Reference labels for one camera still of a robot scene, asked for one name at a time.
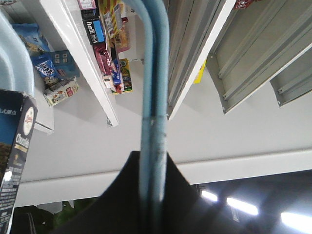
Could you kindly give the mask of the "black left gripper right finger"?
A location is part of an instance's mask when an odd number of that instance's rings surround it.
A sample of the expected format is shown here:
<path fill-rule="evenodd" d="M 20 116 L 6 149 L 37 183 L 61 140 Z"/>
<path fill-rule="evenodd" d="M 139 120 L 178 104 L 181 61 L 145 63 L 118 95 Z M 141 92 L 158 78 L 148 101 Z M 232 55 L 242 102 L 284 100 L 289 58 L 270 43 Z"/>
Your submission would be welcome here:
<path fill-rule="evenodd" d="M 163 232 L 165 234 L 233 234 L 234 224 L 217 205 L 201 198 L 167 155 Z"/>

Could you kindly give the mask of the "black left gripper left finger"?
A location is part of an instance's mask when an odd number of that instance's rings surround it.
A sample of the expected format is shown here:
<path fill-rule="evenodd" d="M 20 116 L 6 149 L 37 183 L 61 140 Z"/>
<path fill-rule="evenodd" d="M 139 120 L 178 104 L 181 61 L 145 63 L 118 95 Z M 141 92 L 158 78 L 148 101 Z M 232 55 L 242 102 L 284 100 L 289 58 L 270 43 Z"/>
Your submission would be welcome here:
<path fill-rule="evenodd" d="M 112 184 L 54 234 L 138 234 L 139 151 L 132 151 Z"/>

